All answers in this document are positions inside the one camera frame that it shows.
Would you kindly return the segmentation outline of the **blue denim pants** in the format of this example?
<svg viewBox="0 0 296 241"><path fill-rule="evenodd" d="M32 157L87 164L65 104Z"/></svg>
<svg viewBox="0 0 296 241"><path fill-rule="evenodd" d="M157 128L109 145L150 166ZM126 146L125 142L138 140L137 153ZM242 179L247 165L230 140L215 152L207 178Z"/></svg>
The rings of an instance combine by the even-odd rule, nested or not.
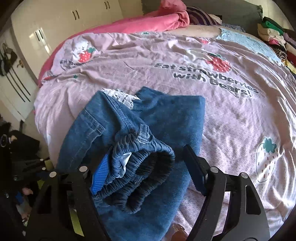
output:
<svg viewBox="0 0 296 241"><path fill-rule="evenodd" d="M68 131L57 169L92 168L93 201L112 240L161 240L191 179L183 148L199 152L204 114L199 95L100 90Z"/></svg>

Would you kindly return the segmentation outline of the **pink strawberry bed sheet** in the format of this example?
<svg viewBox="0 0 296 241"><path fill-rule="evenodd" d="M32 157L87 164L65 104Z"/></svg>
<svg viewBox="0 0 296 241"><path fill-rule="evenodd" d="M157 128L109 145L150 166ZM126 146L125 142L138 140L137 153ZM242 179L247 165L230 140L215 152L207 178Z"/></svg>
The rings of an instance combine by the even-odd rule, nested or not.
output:
<svg viewBox="0 0 296 241"><path fill-rule="evenodd" d="M53 165L96 92L134 96L143 87L204 97L196 154L228 174L248 174L274 235L295 206L295 79L287 68L223 40L168 32L74 37L56 53L34 103ZM190 231L202 203L189 183L173 221Z"/></svg>

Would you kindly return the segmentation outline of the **black handbag on door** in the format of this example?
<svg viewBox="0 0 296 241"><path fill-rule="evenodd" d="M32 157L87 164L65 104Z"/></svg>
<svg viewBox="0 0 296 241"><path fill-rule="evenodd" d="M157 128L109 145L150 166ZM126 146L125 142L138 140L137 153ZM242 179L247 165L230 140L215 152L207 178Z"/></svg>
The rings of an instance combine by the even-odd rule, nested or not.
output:
<svg viewBox="0 0 296 241"><path fill-rule="evenodd" d="M3 52L1 52L1 76L6 76L13 67L18 56L12 48L9 48L6 43L3 43Z"/></svg>

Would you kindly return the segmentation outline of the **light blue crochet cloth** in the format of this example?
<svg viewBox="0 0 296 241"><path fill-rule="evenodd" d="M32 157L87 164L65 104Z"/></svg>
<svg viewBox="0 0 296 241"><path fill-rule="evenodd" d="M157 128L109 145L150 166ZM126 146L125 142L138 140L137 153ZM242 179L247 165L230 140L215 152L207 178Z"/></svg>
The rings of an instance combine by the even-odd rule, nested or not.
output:
<svg viewBox="0 0 296 241"><path fill-rule="evenodd" d="M230 41L244 46L245 48L264 55L268 60L273 61L278 66L283 66L282 60L267 44L242 32L235 32L233 30L221 28L221 33L216 37L218 40Z"/></svg>

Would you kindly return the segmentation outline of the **stack of folded clothes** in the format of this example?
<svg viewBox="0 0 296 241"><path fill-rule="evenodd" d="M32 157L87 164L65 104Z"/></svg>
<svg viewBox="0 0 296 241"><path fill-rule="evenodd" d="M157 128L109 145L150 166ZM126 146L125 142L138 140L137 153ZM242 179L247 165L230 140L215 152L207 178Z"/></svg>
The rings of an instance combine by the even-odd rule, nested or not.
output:
<svg viewBox="0 0 296 241"><path fill-rule="evenodd" d="M257 32L295 77L295 32L282 28L266 16L257 24Z"/></svg>

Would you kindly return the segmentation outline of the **cream wardrobe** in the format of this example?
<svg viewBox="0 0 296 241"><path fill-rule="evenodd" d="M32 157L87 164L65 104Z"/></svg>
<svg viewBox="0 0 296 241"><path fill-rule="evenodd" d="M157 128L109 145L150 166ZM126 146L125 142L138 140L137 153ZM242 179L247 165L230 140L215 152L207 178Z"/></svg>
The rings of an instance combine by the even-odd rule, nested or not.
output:
<svg viewBox="0 0 296 241"><path fill-rule="evenodd" d="M22 1L11 15L16 40L33 74L72 35L123 18L142 15L141 1Z"/></svg>

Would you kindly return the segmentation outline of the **grey headboard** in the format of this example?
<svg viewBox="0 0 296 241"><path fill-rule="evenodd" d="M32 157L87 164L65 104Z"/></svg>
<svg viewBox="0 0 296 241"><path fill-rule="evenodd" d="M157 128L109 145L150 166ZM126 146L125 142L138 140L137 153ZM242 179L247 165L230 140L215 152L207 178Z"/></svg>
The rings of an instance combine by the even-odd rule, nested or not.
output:
<svg viewBox="0 0 296 241"><path fill-rule="evenodd" d="M200 8L207 14L222 18L222 23L240 26L248 34L257 36L261 23L262 7L247 1L183 1L186 6Z"/></svg>

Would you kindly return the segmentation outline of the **striped purple pillow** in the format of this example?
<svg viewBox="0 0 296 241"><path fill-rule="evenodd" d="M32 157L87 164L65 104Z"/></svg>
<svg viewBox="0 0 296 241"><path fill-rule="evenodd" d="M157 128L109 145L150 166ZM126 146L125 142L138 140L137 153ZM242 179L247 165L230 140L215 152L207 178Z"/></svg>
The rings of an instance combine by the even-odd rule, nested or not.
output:
<svg viewBox="0 0 296 241"><path fill-rule="evenodd" d="M204 25L204 26L215 26L220 25L220 21L216 21L209 14L201 10L200 8L196 8L194 6L187 6L186 9L189 15L190 25Z"/></svg>

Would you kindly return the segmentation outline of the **pink blanket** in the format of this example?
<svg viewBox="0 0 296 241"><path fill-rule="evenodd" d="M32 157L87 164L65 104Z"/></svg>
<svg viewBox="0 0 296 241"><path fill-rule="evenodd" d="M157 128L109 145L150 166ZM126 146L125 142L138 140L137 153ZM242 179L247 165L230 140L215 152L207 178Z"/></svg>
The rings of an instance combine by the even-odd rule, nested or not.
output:
<svg viewBox="0 0 296 241"><path fill-rule="evenodd" d="M72 39L85 33L136 33L141 31L165 32L189 25L186 5L180 1L161 1L158 10L133 18L124 18L109 25L84 30L70 36Z"/></svg>

